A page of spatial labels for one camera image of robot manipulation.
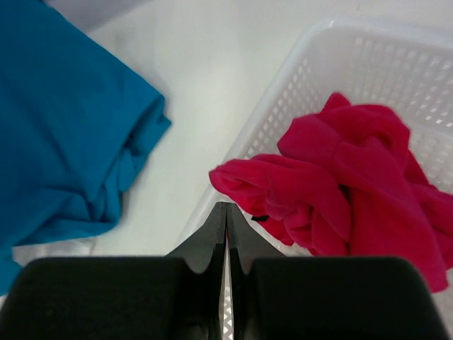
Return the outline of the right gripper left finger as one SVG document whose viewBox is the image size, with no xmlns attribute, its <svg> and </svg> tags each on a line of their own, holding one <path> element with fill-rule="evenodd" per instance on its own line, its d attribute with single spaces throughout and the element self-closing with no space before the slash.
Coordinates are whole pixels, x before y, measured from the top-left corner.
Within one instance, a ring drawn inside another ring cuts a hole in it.
<svg viewBox="0 0 453 340">
<path fill-rule="evenodd" d="M 227 207 L 166 256 L 30 262 L 1 308 L 2 339 L 220 339 Z"/>
</svg>

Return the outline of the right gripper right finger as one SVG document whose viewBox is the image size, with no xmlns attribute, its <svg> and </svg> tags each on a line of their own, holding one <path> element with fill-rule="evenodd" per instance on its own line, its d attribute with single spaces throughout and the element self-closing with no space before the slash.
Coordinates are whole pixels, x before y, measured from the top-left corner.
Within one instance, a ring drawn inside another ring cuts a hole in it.
<svg viewBox="0 0 453 340">
<path fill-rule="evenodd" d="M 226 207 L 235 339 L 447 339 L 419 272 L 395 257 L 285 256 Z"/>
</svg>

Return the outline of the red t shirt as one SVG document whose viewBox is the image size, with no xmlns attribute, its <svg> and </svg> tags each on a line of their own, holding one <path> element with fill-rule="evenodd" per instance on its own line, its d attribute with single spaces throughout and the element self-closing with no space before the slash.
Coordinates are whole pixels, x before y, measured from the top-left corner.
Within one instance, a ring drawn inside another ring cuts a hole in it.
<svg viewBox="0 0 453 340">
<path fill-rule="evenodd" d="M 397 256 L 434 293 L 452 267 L 452 196 L 433 186 L 392 109 L 334 93 L 295 118 L 277 154 L 232 159 L 209 174 L 269 234 L 314 256 Z"/>
</svg>

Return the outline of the blue t shirt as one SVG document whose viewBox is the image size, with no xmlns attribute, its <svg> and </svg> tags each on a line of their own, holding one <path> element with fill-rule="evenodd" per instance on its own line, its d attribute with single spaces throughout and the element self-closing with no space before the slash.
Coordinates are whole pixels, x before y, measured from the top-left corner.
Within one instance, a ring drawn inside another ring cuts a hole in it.
<svg viewBox="0 0 453 340">
<path fill-rule="evenodd" d="M 42 1 L 1 2 L 1 293 L 13 248 L 95 237 L 171 125 L 164 96 Z"/>
</svg>

